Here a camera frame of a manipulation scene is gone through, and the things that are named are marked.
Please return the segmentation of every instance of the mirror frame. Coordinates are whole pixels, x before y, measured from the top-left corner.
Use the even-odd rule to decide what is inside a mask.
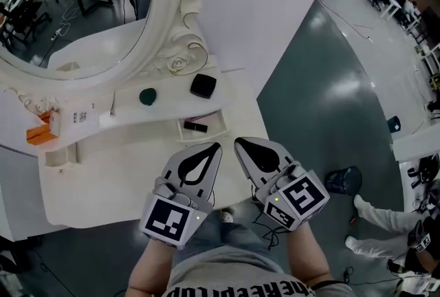
[[[180,3],[181,0],[152,0],[148,20],[139,39],[133,42],[133,49],[105,71],[99,73],[93,67],[74,71],[43,69],[1,49],[0,83],[21,93],[64,100],[112,92],[154,62],[173,26]]]

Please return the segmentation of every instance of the white shelf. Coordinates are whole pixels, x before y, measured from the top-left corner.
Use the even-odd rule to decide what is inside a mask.
[[[189,118],[212,113],[230,104],[232,98],[222,81],[218,67],[210,67],[199,73],[217,79],[217,86],[211,99],[203,99],[190,93],[191,83],[197,73],[188,76],[173,76],[118,90],[114,94],[113,116],[110,115],[113,94],[107,94],[87,104],[72,105],[61,109],[59,111],[60,137],[42,144],[38,149],[43,152],[56,151],[115,127]],[[148,88],[154,88],[157,91],[157,99],[151,106],[143,105],[139,101],[140,92]],[[81,113],[87,114],[83,122],[79,122]]]

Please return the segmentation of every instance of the ornate mirror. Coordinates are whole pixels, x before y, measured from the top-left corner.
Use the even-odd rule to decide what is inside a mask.
[[[189,32],[197,0],[0,1],[0,82],[27,94],[109,93],[170,56],[166,64],[179,71],[197,55],[176,53],[188,33],[185,48],[201,48],[208,60],[202,39]],[[158,54],[170,40],[174,52]]]

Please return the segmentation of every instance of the person's leg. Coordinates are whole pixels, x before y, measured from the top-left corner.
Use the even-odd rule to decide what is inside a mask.
[[[410,232],[418,222],[424,220],[425,216],[416,212],[394,212],[392,210],[377,209],[361,196],[356,195],[354,205],[359,216],[372,224],[390,232]]]
[[[237,223],[221,223],[221,241],[234,248],[260,254],[276,262],[262,240],[250,229]]]
[[[185,248],[174,255],[173,266],[200,253],[221,247],[220,235],[221,212],[211,212],[194,236],[187,242]]]
[[[355,254],[371,258],[390,258],[396,264],[400,264],[403,263],[408,251],[406,241],[407,237],[405,234],[384,241],[377,239],[357,240],[352,236],[348,236],[345,240],[345,245]]]
[[[151,0],[137,0],[137,16],[139,19],[146,18],[150,10]]]

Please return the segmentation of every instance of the jeans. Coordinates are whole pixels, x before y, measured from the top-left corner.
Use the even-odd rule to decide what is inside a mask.
[[[139,19],[145,19],[150,10],[151,0],[137,0],[137,15]]]
[[[192,256],[229,245],[276,261],[264,243],[248,228],[222,223],[221,211],[211,212],[182,251],[174,256],[173,267]]]

